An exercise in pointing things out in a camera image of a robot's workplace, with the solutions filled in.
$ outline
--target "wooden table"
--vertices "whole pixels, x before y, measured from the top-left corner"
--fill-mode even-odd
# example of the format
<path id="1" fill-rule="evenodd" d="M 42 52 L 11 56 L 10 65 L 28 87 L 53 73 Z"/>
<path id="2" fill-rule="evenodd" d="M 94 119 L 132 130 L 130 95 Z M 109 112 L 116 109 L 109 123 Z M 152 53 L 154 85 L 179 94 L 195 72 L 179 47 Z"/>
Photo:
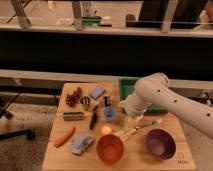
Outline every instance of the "wooden table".
<path id="1" fill-rule="evenodd" d="M 103 118 L 102 109 L 98 112 L 99 120 L 94 130 L 89 130 L 89 123 L 92 112 L 85 112 L 82 105 L 79 103 L 75 108 L 71 108 L 65 103 L 67 94 L 71 94 L 77 87 L 81 87 L 83 95 L 88 95 L 89 92 L 97 85 L 101 85 L 106 89 L 105 95 L 110 95 L 112 105 L 116 107 L 117 117 L 113 123 L 106 123 Z M 149 114 L 143 117 L 141 123 L 153 121 L 159 117 L 163 119 L 163 123 L 156 126 L 149 126 L 139 130 L 129 140 L 124 142 L 124 155 L 122 159 L 113 166 L 105 165 L 97 156 L 96 145 L 101 137 L 100 129 L 103 125 L 110 125 L 113 130 L 120 130 L 123 126 L 124 115 L 117 104 L 119 102 L 119 88 L 117 83 L 66 83 L 63 88 L 57 114 L 52 126 L 51 135 L 43 161 L 42 169 L 44 171 L 100 171 L 100 170 L 128 170 L 128 171 L 145 171 L 145 170 L 194 170 L 195 164 L 189 151 L 182 127 L 178 119 L 170 113 L 167 114 Z M 95 106 L 98 101 L 92 100 L 92 106 Z M 83 121 L 64 121 L 63 112 L 83 111 L 86 115 Z M 72 126 L 76 126 L 75 135 L 81 133 L 90 133 L 95 138 L 95 143 L 82 156 L 73 155 L 70 152 L 70 142 L 67 142 L 60 148 L 53 146 L 53 141 L 64 135 Z M 145 146 L 145 135 L 153 128 L 164 129 L 169 132 L 176 142 L 176 153 L 166 161 L 160 161 L 155 156 L 150 154 Z"/>

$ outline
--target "carrot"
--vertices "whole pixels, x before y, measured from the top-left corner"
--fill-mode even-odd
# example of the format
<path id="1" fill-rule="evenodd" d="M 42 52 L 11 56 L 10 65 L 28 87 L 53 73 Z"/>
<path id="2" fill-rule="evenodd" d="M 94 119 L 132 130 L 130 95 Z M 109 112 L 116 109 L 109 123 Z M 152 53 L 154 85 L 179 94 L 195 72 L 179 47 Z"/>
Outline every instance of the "carrot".
<path id="1" fill-rule="evenodd" d="M 60 137 L 59 139 L 55 140 L 54 146 L 56 148 L 58 148 L 58 147 L 62 146 L 64 143 L 66 143 L 73 136 L 73 134 L 75 133 L 75 130 L 76 130 L 75 126 L 72 127 L 69 130 L 69 132 L 67 132 L 67 134 L 65 134 L 63 137 Z"/>

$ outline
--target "purple bowl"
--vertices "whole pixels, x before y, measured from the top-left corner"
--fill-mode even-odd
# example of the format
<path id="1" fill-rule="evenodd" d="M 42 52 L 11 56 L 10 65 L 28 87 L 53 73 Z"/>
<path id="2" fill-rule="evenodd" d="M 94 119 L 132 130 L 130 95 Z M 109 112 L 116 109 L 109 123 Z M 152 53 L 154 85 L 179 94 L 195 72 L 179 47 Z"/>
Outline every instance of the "purple bowl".
<path id="1" fill-rule="evenodd" d="M 162 160 L 170 159 L 176 151 L 174 139 L 162 129 L 151 130 L 146 135 L 146 145 L 152 154 Z"/>

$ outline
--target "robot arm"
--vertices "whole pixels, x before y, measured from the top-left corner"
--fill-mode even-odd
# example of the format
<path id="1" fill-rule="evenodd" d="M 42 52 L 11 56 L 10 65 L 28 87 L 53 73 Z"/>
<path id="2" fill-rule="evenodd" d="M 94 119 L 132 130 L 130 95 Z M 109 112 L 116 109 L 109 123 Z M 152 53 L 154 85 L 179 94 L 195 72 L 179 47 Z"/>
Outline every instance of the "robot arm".
<path id="1" fill-rule="evenodd" d="M 213 108 L 180 96 L 168 89 L 169 80 L 162 73 L 143 77 L 135 91 L 123 101 L 126 114 L 137 117 L 150 103 L 159 105 L 213 139 Z"/>

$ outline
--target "blue cloth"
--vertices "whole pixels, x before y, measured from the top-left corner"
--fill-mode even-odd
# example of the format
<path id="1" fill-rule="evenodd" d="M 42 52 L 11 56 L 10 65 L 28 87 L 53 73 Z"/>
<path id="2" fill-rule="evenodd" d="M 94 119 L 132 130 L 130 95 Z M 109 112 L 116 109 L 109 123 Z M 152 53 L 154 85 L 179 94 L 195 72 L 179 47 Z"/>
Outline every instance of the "blue cloth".
<path id="1" fill-rule="evenodd" d="M 71 141 L 71 152 L 81 155 L 93 142 L 94 138 L 89 134 L 78 135 Z"/>

